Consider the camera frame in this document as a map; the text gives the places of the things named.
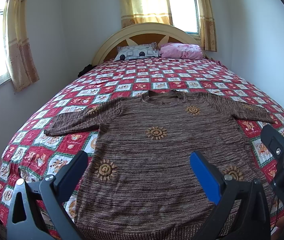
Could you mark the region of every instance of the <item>blue gripper pad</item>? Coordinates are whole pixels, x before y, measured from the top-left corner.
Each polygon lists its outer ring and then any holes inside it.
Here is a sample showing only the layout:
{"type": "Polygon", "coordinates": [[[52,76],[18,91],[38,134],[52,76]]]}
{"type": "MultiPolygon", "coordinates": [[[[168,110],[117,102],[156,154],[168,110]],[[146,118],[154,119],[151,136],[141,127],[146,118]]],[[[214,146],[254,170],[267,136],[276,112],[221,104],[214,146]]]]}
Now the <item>blue gripper pad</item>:
{"type": "Polygon", "coordinates": [[[217,205],[221,199],[220,186],[210,173],[206,165],[201,161],[196,152],[189,157],[191,168],[200,182],[207,198],[217,205]]]}

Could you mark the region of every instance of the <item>curtain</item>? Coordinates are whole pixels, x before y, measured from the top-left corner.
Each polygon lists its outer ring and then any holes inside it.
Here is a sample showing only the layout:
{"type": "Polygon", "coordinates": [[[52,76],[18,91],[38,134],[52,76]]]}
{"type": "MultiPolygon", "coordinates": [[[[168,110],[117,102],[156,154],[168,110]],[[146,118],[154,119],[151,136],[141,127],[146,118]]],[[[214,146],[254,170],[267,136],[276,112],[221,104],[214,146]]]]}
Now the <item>curtain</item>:
{"type": "Polygon", "coordinates": [[[26,36],[26,0],[7,0],[3,12],[3,39],[7,67],[16,92],[39,80],[26,36]]]}
{"type": "Polygon", "coordinates": [[[210,0],[197,0],[200,21],[201,47],[208,51],[217,51],[215,21],[210,0]]]}
{"type": "Polygon", "coordinates": [[[121,0],[122,28],[136,23],[172,23],[169,0],[121,0]]]}

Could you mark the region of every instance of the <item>pillow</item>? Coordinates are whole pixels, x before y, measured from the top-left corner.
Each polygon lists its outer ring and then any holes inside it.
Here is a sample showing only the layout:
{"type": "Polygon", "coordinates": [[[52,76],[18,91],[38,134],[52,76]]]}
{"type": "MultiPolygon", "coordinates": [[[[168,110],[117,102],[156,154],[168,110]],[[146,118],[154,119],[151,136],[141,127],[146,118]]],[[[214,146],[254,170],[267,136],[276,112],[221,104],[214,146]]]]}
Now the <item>pillow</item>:
{"type": "Polygon", "coordinates": [[[159,57],[158,53],[151,47],[143,46],[129,46],[128,48],[122,49],[115,57],[113,61],[118,60],[129,60],[136,58],[146,57],[159,57]]]}
{"type": "MultiPolygon", "coordinates": [[[[152,47],[153,49],[156,49],[156,42],[152,42],[150,44],[135,45],[135,46],[152,47]]],[[[117,51],[119,53],[122,49],[128,49],[129,47],[132,47],[132,46],[117,47],[116,49],[117,49],[117,51]]]]}
{"type": "Polygon", "coordinates": [[[159,49],[161,49],[161,48],[163,48],[163,47],[165,47],[167,45],[171,45],[171,44],[176,44],[176,43],[175,42],[169,42],[169,43],[164,43],[164,44],[158,44],[157,47],[159,49]]]}
{"type": "Polygon", "coordinates": [[[164,44],[160,49],[162,58],[201,59],[202,50],[199,45],[171,43],[164,44]]]}

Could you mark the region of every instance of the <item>cable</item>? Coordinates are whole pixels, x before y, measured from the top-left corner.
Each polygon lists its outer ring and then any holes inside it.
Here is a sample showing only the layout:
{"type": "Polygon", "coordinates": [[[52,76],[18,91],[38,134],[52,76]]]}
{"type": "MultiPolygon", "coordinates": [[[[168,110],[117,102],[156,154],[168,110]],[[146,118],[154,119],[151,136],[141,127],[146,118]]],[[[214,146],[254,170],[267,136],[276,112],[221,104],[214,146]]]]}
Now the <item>cable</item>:
{"type": "Polygon", "coordinates": [[[273,203],[274,203],[275,197],[276,197],[276,195],[273,196],[273,199],[272,199],[272,202],[271,202],[271,206],[269,207],[269,216],[271,216],[271,210],[272,210],[272,207],[273,207],[273,203]]]}
{"type": "Polygon", "coordinates": [[[279,198],[277,198],[276,219],[275,219],[275,223],[274,223],[274,225],[273,225],[273,228],[271,229],[271,232],[273,231],[273,229],[275,228],[276,223],[277,223],[277,219],[278,219],[278,207],[279,207],[279,198]]]}

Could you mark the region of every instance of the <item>white pillowcase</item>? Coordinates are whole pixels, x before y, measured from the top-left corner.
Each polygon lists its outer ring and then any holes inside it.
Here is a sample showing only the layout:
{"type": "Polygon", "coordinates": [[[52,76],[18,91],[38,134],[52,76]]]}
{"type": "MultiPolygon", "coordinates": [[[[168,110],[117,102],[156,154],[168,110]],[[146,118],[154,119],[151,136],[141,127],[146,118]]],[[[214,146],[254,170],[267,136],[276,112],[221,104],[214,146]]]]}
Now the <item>white pillowcase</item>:
{"type": "Polygon", "coordinates": [[[150,46],[127,46],[116,55],[113,61],[137,58],[159,57],[158,52],[150,46]]]}

